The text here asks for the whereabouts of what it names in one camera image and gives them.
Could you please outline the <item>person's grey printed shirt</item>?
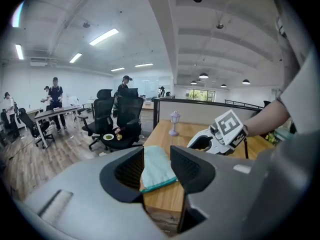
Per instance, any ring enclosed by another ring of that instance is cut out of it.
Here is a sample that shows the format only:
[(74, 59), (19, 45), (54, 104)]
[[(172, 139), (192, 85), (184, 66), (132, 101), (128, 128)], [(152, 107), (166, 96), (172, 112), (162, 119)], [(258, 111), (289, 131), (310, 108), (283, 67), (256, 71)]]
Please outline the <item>person's grey printed shirt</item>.
[(298, 13), (287, 0), (273, 0), (284, 81), (279, 97), (300, 134), (320, 131), (320, 57)]

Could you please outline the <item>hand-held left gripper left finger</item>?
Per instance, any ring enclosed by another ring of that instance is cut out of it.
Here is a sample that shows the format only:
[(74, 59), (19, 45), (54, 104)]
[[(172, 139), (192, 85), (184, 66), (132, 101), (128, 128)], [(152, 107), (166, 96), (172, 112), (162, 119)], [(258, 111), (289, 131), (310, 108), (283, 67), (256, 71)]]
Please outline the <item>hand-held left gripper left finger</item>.
[(44, 240), (165, 240), (140, 192), (141, 146), (77, 162), (15, 205)]

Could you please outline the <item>dark desk with white legs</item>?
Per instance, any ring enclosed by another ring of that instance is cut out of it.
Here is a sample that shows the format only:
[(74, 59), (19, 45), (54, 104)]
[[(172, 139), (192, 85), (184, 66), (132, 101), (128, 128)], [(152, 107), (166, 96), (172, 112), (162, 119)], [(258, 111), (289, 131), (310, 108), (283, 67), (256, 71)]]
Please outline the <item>dark desk with white legs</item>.
[(48, 119), (49, 117), (59, 116), (64, 113), (70, 113), (72, 116), (72, 121), (73, 121), (75, 127), (78, 128), (80, 133), (82, 133), (80, 121), (78, 119), (75, 120), (75, 117), (78, 115), (77, 110), (78, 110), (78, 108), (75, 106), (67, 106), (67, 107), (62, 107), (62, 108), (57, 108), (57, 109), (53, 109), (53, 110), (40, 112), (38, 115), (35, 116), (34, 120), (35, 120), (39, 135), (41, 137), (41, 140), (42, 140), (42, 143), (43, 143), (43, 146), (45, 149), (48, 148), (48, 145), (47, 145), (46, 139), (44, 137), (44, 134), (41, 130), (41, 126), (40, 126), (39, 121), (44, 120), (44, 119)]

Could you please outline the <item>purple lantern lamp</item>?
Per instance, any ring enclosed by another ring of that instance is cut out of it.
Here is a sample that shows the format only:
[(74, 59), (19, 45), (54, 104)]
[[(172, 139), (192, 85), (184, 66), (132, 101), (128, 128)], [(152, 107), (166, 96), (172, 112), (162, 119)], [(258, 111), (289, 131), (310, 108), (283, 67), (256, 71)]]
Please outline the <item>purple lantern lamp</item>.
[(172, 129), (169, 131), (169, 135), (173, 137), (178, 136), (179, 133), (176, 130), (176, 126), (180, 120), (180, 114), (177, 111), (174, 111), (170, 114), (170, 119), (172, 123)]

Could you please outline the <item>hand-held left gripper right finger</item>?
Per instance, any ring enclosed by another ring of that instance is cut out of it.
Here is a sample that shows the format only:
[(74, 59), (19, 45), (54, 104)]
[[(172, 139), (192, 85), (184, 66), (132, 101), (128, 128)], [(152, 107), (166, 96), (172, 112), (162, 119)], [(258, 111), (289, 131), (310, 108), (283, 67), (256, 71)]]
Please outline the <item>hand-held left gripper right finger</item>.
[(297, 134), (255, 160), (171, 146), (184, 189), (177, 240), (318, 237), (318, 134)]

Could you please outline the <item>black office chair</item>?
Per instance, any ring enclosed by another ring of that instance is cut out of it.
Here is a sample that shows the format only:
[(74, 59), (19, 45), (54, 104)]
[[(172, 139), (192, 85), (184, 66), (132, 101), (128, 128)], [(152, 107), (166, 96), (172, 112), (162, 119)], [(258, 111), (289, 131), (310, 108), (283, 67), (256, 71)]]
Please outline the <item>black office chair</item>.
[(92, 151), (94, 144), (113, 129), (114, 123), (111, 114), (115, 98), (111, 95), (111, 92), (111, 89), (100, 89), (97, 92), (97, 99), (93, 102), (94, 121), (92, 123), (87, 123), (88, 117), (86, 115), (78, 115), (78, 118), (84, 122), (82, 129), (93, 139), (93, 142), (88, 146), (90, 151)]
[(116, 127), (109, 133), (114, 135), (110, 141), (101, 139), (105, 149), (109, 152), (142, 146), (140, 135), (142, 131), (140, 115), (144, 99), (139, 97), (137, 88), (126, 88), (118, 98), (118, 115)]
[(29, 115), (27, 114), (26, 110), (24, 108), (18, 109), (18, 117), (19, 119), (27, 126), (27, 128), (30, 130), (30, 133), (34, 139), (38, 140), (34, 143), (36, 147), (39, 146), (39, 143), (42, 144), (42, 148), (45, 148), (44, 142), (42, 140), (41, 134), (43, 135), (45, 140), (52, 140), (55, 142), (55, 138), (53, 134), (47, 134), (47, 130), (50, 126), (50, 123), (48, 121), (39, 123), (40, 130), (38, 129), (38, 125), (35, 121), (33, 121)]

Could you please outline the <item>black metal railing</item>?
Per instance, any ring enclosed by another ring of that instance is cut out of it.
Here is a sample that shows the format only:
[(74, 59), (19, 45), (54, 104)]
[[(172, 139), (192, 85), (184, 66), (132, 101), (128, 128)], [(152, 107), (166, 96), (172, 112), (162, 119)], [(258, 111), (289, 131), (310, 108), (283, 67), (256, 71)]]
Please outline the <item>black metal railing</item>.
[(263, 109), (262, 106), (249, 104), (249, 103), (245, 103), (245, 102), (240, 102), (240, 101), (229, 100), (229, 99), (225, 99), (224, 103), (228, 104), (228, 105), (234, 105), (234, 106), (239, 106), (239, 107), (244, 107), (244, 108), (251, 108), (251, 109), (258, 109), (258, 110)]

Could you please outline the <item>person's right forearm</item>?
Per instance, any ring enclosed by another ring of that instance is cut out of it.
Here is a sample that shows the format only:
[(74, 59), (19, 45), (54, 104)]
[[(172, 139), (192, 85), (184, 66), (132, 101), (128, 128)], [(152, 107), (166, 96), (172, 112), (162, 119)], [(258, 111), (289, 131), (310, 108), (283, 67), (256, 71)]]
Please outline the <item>person's right forearm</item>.
[(280, 99), (276, 99), (258, 114), (246, 120), (243, 125), (246, 127), (247, 136), (254, 137), (277, 129), (289, 118), (290, 114), (283, 102)]

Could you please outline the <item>light green cloth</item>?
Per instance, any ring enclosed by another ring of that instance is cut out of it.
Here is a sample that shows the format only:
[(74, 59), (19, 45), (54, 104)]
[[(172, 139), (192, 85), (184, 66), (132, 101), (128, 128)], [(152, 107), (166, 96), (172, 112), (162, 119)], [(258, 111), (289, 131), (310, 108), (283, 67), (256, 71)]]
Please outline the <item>light green cloth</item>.
[(142, 193), (149, 193), (178, 181), (171, 168), (171, 161), (162, 147), (144, 147), (144, 169), (141, 178)]

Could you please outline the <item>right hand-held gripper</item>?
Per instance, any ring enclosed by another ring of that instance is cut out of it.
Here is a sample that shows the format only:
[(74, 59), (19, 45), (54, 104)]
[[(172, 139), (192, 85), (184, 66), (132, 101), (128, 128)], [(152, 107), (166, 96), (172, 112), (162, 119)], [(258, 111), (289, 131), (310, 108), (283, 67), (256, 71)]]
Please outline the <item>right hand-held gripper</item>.
[(192, 155), (229, 155), (248, 136), (246, 126), (240, 121), (232, 109), (218, 116), (208, 129), (201, 130), (189, 141), (190, 145), (208, 145), (211, 148), (206, 152), (202, 149), (188, 147)]

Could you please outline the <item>grey partition with black rim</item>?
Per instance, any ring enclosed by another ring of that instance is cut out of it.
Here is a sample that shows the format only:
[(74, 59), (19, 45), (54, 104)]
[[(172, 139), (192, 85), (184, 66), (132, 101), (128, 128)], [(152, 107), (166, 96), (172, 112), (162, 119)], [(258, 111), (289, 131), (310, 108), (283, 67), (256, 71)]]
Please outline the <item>grey partition with black rim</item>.
[(176, 98), (156, 98), (153, 102), (153, 127), (160, 121), (169, 121), (170, 114), (178, 112), (182, 123), (210, 125), (215, 118), (233, 110), (239, 119), (244, 122), (255, 116), (263, 108), (250, 104), (235, 105), (231, 103), (194, 101)]

